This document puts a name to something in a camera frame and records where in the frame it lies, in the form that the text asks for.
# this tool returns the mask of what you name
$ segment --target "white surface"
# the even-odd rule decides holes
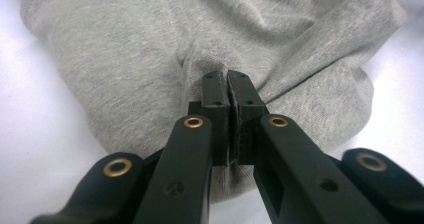
[[[367,147],[424,183],[424,0],[399,0],[407,23],[365,65],[373,114],[332,152]],[[0,223],[60,210],[105,151],[43,45],[23,26],[20,0],[0,0]],[[211,206],[210,223],[269,223],[257,191]]]

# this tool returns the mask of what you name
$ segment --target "screw hole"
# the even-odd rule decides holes
[[[328,191],[328,192],[336,192],[339,189],[339,187],[337,186],[337,184],[333,180],[330,180],[330,179],[327,179],[327,178],[321,179],[318,182],[318,185],[323,190]]]
[[[184,125],[188,128],[198,128],[203,125],[203,120],[198,117],[191,117],[184,121]]]
[[[285,127],[289,124],[289,122],[281,117],[272,117],[271,119],[269,119],[269,124],[276,127]]]
[[[356,161],[363,167],[376,172],[387,170],[387,165],[380,158],[367,154],[359,153],[356,157]]]
[[[132,163],[126,158],[118,158],[110,161],[103,168],[103,173],[108,177],[119,177],[131,169]]]

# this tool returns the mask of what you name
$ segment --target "gray fabric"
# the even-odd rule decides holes
[[[164,146],[203,74],[248,74],[272,113],[328,151],[367,123],[360,66],[403,20],[393,0],[22,0],[22,18],[109,152]],[[213,171],[212,200],[255,186],[250,167]]]

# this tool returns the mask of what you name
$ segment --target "gray sweatpants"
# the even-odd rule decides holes
[[[364,64],[403,20],[393,0],[22,0],[107,151],[162,148],[203,74],[248,74],[272,113],[328,151],[371,112]],[[214,168],[212,201],[254,187],[251,167]]]

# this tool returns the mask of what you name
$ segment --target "cotton cloth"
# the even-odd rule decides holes
[[[360,66],[404,19],[394,0],[22,0],[21,16],[101,145],[142,157],[201,99],[201,77],[229,69],[331,150],[367,123]],[[214,202],[255,187],[250,166],[212,176]]]

